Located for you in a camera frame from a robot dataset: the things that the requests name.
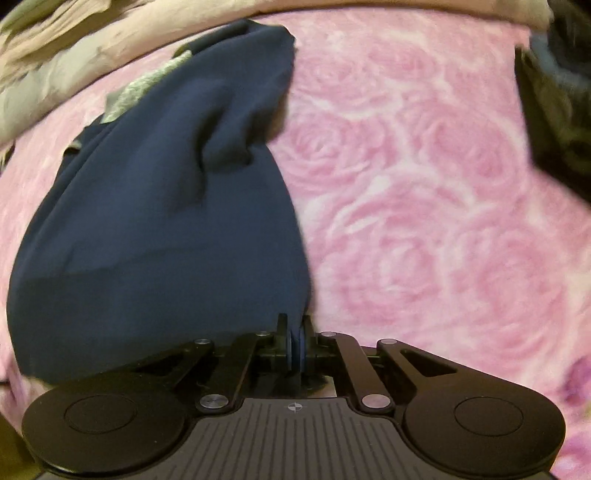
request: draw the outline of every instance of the black plastic base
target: black plastic base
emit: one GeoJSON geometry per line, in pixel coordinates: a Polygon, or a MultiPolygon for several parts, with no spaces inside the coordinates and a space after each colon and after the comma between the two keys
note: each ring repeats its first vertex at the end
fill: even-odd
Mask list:
{"type": "Polygon", "coordinates": [[[304,370],[289,371],[285,325],[42,395],[23,422],[41,478],[552,478],[565,425],[542,395],[393,339],[316,335],[309,319],[304,370]],[[315,398],[326,378],[332,398],[315,398]]]}

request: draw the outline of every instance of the black circular pad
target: black circular pad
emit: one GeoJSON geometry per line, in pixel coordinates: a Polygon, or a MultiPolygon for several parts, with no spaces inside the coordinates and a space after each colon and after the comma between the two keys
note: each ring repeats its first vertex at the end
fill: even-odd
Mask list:
{"type": "Polygon", "coordinates": [[[112,476],[166,455],[186,424],[185,408],[157,379],[121,373],[50,390],[27,409],[22,432],[49,470],[112,476]]]}
{"type": "Polygon", "coordinates": [[[418,393],[403,428],[427,459],[478,478],[523,478],[549,468],[565,432],[550,400],[483,374],[418,393]]]}
{"type": "Polygon", "coordinates": [[[456,407],[455,415],[466,430],[485,437],[509,435],[523,423],[521,410],[501,398],[469,398],[456,407]]]}
{"type": "Polygon", "coordinates": [[[70,405],[65,419],[78,432],[98,434],[125,427],[137,412],[135,403],[122,395],[93,395],[70,405]]]}

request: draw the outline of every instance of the pink rose-patterned fabric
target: pink rose-patterned fabric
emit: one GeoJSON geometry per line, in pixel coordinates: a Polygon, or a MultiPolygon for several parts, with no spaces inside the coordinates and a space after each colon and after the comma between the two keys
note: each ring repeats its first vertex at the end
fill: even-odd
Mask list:
{"type": "MultiPolygon", "coordinates": [[[[591,212],[531,166],[513,72],[529,31],[412,9],[259,20],[297,38],[284,129],[269,146],[301,225],[318,330],[365,345],[395,337],[543,393],[568,426],[554,473],[589,480],[591,212]]],[[[21,238],[106,94],[176,45],[49,114],[0,177],[0,377],[13,384],[0,410],[16,428],[43,390],[19,375],[6,328],[21,238]]]]}

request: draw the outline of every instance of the gray fabric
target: gray fabric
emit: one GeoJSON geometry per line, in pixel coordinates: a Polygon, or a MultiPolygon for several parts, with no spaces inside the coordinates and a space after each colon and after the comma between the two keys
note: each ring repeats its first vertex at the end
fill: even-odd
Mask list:
{"type": "Polygon", "coordinates": [[[573,89],[591,89],[590,78],[558,65],[548,47],[546,34],[534,33],[530,38],[530,49],[538,60],[540,70],[550,76],[558,85],[573,89]]]}
{"type": "Polygon", "coordinates": [[[191,51],[187,50],[178,57],[175,57],[159,69],[153,72],[144,73],[140,78],[134,80],[122,89],[112,92],[107,96],[105,113],[100,123],[107,124],[117,120],[127,110],[135,106],[150,89],[162,80],[173,70],[180,67],[192,56],[191,51]]]}

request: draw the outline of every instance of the navy blue cloth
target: navy blue cloth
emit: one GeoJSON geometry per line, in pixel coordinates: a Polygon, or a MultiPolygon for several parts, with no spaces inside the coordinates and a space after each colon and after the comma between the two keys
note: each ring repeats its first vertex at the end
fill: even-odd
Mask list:
{"type": "Polygon", "coordinates": [[[25,375],[55,384],[195,338],[297,337],[310,277],[265,134],[293,71],[283,27],[239,21],[67,151],[12,272],[25,375]]]}

